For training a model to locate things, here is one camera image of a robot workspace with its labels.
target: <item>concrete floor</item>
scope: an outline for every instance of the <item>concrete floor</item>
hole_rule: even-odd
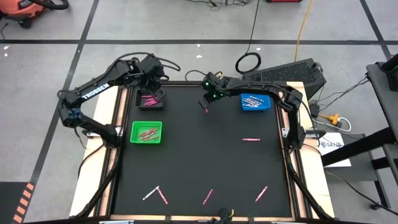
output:
[[[239,77],[234,63],[248,47],[256,10],[256,1],[217,12],[206,4],[183,0],[69,2],[70,9],[48,11],[29,30],[13,21],[0,21],[0,27],[9,23],[4,30],[6,41],[0,41],[0,117],[4,130],[0,136],[0,181],[30,181],[39,155],[45,158],[42,169],[36,169],[41,173],[25,222],[67,218],[72,204],[83,149],[73,130],[53,117],[57,90],[81,85],[102,74],[116,57],[135,51],[152,52],[177,62],[182,71],[170,71],[172,80],[183,80],[191,69],[222,70]],[[261,68],[294,59],[295,39],[308,3],[268,4],[261,0],[253,39],[262,40],[262,44],[251,46],[261,54]],[[376,35],[364,4],[381,36]],[[328,81],[322,96],[357,83],[366,65],[386,60],[386,49],[390,54],[398,53],[397,8],[395,0],[314,1],[302,40],[327,41],[301,45],[298,57],[322,64]],[[241,40],[241,44],[229,44],[230,40]],[[286,41],[280,44],[277,40]],[[386,44],[392,45],[383,50]],[[241,69],[253,63],[245,60]],[[192,75],[190,79],[199,78]],[[85,103],[85,114],[92,116],[95,104],[96,99]],[[370,84],[355,89],[325,113],[348,118],[355,134],[371,134],[387,126]],[[375,150],[374,155],[383,153]],[[398,210],[398,191],[390,170],[382,171],[382,180],[392,208]],[[328,183],[335,215],[341,220],[397,223],[398,218],[390,213],[370,210],[369,203],[345,184],[332,177],[328,177]],[[378,200],[373,183],[353,184]]]

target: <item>wooden table frame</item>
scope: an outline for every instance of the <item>wooden table frame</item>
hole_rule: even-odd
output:
[[[171,86],[173,83],[180,84],[186,82],[169,82],[167,85]],[[305,95],[305,90],[302,82],[287,82],[288,85],[298,89],[303,94],[303,101],[307,103],[307,97]],[[102,123],[109,124],[112,123],[116,126],[123,126],[127,119],[124,119],[127,115],[127,109],[129,105],[127,103],[131,102],[132,94],[129,94],[129,90],[124,87],[112,87],[100,94],[95,114],[93,119]],[[277,118],[279,124],[282,127],[288,128],[289,122],[287,119],[287,113],[279,110],[277,111]],[[302,105],[300,107],[300,123],[304,129],[309,129],[312,127],[311,119],[308,117],[305,107]],[[102,140],[99,137],[89,139],[87,142],[87,149],[85,152],[85,157],[90,154],[93,150],[102,145]],[[317,141],[314,139],[306,139],[305,144],[317,148]],[[78,179],[75,196],[73,199],[70,216],[79,213],[87,202],[92,198],[93,194],[96,192],[100,182],[105,178],[106,174],[112,168],[114,158],[116,155],[116,149],[106,149],[102,147],[96,154],[93,154],[89,158],[83,167],[81,168],[80,178]],[[311,192],[315,200],[322,206],[324,211],[327,212],[331,217],[334,217],[333,208],[331,205],[330,195],[328,191],[328,186],[325,178],[325,173],[323,171],[322,161],[318,152],[310,149],[307,146],[303,146],[299,152],[291,153],[293,166],[295,170],[301,177],[304,177],[304,182],[307,189]],[[295,218],[317,218],[315,212],[310,209],[306,200],[303,199],[303,195],[296,184],[293,184],[292,179],[287,175],[287,181],[289,185],[289,195],[290,195],[290,206],[292,211],[292,217],[278,218],[278,217],[256,217],[255,222],[264,221],[294,221]],[[104,216],[110,215],[112,220],[165,220],[165,215],[112,215],[111,201],[112,192],[114,187],[114,180],[108,184],[103,196],[100,198],[95,209],[90,213],[90,216]],[[212,217],[189,217],[189,216],[171,216],[173,221],[195,221],[195,220],[210,220]],[[248,221],[248,217],[234,217],[233,221]]]

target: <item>white marker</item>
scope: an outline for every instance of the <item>white marker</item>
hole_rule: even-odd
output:
[[[155,193],[155,190],[159,189],[159,186],[155,187],[154,190],[152,190],[151,192],[149,192],[149,194],[147,194],[142,200],[147,199],[150,195],[152,195],[153,193]]]

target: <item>blue bin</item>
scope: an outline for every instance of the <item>blue bin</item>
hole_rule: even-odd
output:
[[[258,107],[247,106],[250,104],[245,102],[245,99],[248,99],[249,101],[258,102],[259,103]],[[268,110],[269,108],[271,108],[271,99],[269,98],[268,95],[243,93],[241,94],[241,104],[242,104],[242,109],[244,111]]]

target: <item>floor tile line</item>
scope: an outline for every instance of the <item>floor tile line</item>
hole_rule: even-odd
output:
[[[72,62],[71,62],[71,65],[70,65],[70,68],[68,71],[68,75],[67,75],[65,82],[63,84],[63,87],[62,87],[62,89],[64,89],[64,90],[69,89],[70,85],[72,83],[73,76],[75,74],[75,71],[76,71],[76,68],[77,68],[77,65],[78,65],[78,62],[80,59],[81,52],[83,51],[84,40],[87,38],[88,31],[90,29],[91,23],[93,22],[93,18],[94,18],[95,11],[98,6],[98,2],[99,2],[99,0],[93,1],[93,5],[92,5],[90,13],[88,15],[85,28],[83,29],[83,33],[81,34],[81,38],[80,38],[79,44],[76,48],[75,55],[73,56],[73,59],[72,59]],[[39,157],[37,158],[32,176],[30,178],[30,182],[33,183],[33,185],[37,185],[37,182],[39,181],[39,177],[42,172],[45,159],[49,152],[51,141],[52,141],[52,138],[55,133],[55,129],[57,128],[57,124],[58,124],[58,120],[59,120],[59,114],[58,114],[57,108],[59,106],[60,106],[60,103],[58,102],[57,107],[55,108],[55,111],[53,113],[49,129],[47,130],[47,134],[45,135],[45,139],[44,139],[42,148],[40,150]]]
[[[380,46],[381,46],[381,49],[383,50],[384,56],[386,57],[387,60],[389,60],[391,58],[391,53],[387,47],[386,42],[383,39],[383,36],[381,35],[381,32],[376,24],[376,21],[373,18],[371,10],[370,10],[368,4],[366,3],[366,0],[359,0],[359,1],[361,2],[361,5],[365,11],[366,17],[368,17],[368,20],[372,26],[374,34],[377,37],[377,40],[380,41]]]
[[[389,40],[398,45],[398,40]],[[170,39],[170,40],[0,40],[0,44],[104,44],[104,45],[152,45],[152,44],[248,44],[245,39]],[[253,44],[295,45],[296,40],[253,40]],[[381,45],[380,40],[301,40],[300,45]]]

